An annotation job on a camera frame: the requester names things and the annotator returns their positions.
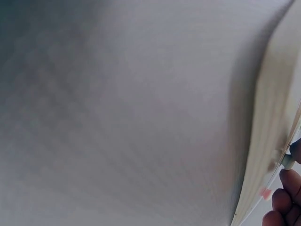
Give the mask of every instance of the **fabric surface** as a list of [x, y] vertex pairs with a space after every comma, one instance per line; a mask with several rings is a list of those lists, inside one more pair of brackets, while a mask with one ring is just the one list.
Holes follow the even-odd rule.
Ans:
[[226, 226], [289, 0], [0, 3], [0, 224]]

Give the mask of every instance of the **finger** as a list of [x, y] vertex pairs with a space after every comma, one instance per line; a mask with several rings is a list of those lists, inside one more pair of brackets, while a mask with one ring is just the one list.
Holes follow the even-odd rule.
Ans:
[[301, 164], [301, 138], [290, 146], [290, 153], [292, 157]]
[[272, 210], [263, 217], [262, 226], [285, 226], [285, 222], [281, 213]]
[[301, 205], [301, 177], [294, 170], [280, 171], [280, 180], [282, 182], [283, 188], [289, 193], [293, 202]]
[[300, 225], [300, 218], [301, 215], [301, 208], [294, 204], [292, 209], [288, 212], [288, 214], [285, 216], [285, 220], [288, 226], [296, 226]]
[[277, 189], [272, 196], [272, 207], [273, 210], [280, 212], [285, 215], [292, 208], [292, 200], [290, 195], [284, 189]]

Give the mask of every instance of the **small pink object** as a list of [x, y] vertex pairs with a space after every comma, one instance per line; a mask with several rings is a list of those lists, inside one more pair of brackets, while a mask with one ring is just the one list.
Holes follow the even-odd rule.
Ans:
[[263, 188], [260, 192], [259, 195], [263, 197], [264, 200], [268, 201], [271, 199], [273, 195], [273, 191], [267, 188]]

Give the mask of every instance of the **wall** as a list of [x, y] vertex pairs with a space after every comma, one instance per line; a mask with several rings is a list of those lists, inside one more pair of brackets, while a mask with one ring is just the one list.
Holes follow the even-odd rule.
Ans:
[[229, 225], [289, 2], [2, 1], [1, 225]]

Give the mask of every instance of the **hand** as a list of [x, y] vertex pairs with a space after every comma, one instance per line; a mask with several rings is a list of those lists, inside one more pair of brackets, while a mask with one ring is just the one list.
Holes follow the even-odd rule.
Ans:
[[[290, 146], [293, 158], [301, 163], [301, 139]], [[273, 210], [262, 219], [262, 226], [301, 226], [301, 177], [294, 170], [281, 170], [283, 189], [272, 196]]]

